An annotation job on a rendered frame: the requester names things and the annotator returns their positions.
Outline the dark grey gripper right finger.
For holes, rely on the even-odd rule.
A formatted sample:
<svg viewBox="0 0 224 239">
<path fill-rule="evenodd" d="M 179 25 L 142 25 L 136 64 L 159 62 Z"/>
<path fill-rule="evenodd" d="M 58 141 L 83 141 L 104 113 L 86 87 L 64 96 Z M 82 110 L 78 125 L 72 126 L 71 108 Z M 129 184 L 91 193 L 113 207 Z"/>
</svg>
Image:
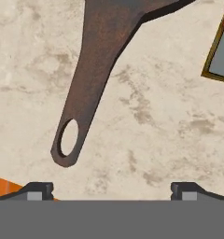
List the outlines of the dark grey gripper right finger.
<svg viewBox="0 0 224 239">
<path fill-rule="evenodd" d="M 203 189 L 195 182 L 172 182 L 172 201 L 224 201 L 224 196 Z"/>
</svg>

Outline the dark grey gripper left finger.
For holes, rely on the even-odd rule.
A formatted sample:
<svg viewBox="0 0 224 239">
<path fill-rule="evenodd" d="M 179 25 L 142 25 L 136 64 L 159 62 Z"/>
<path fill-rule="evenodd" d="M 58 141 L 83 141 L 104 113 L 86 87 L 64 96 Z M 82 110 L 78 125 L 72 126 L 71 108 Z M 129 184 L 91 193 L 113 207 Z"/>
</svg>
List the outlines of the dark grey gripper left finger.
<svg viewBox="0 0 224 239">
<path fill-rule="evenodd" d="M 30 182 L 18 191 L 0 196 L 0 201 L 52 201 L 53 190 L 52 182 Z"/>
</svg>

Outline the dark brown cast-iron pan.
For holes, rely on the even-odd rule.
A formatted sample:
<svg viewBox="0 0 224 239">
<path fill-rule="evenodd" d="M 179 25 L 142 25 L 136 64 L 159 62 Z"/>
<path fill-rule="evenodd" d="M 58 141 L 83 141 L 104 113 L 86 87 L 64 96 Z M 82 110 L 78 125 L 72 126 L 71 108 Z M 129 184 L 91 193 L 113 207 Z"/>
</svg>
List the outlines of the dark brown cast-iron pan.
<svg viewBox="0 0 224 239">
<path fill-rule="evenodd" d="M 77 162 L 109 75 L 141 24 L 194 1 L 85 0 L 81 51 L 50 151 L 57 164 L 70 167 Z M 61 143 L 70 120 L 77 123 L 77 141 L 64 154 Z"/>
</svg>

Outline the grey sink with brass rim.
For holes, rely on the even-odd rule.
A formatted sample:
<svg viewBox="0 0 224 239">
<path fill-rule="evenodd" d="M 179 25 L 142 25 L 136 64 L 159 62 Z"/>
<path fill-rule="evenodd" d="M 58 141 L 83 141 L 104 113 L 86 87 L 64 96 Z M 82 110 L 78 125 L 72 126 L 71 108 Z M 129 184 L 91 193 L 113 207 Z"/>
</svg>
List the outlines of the grey sink with brass rim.
<svg viewBox="0 0 224 239">
<path fill-rule="evenodd" d="M 207 55 L 201 76 L 224 82 L 224 15 Z"/>
</svg>

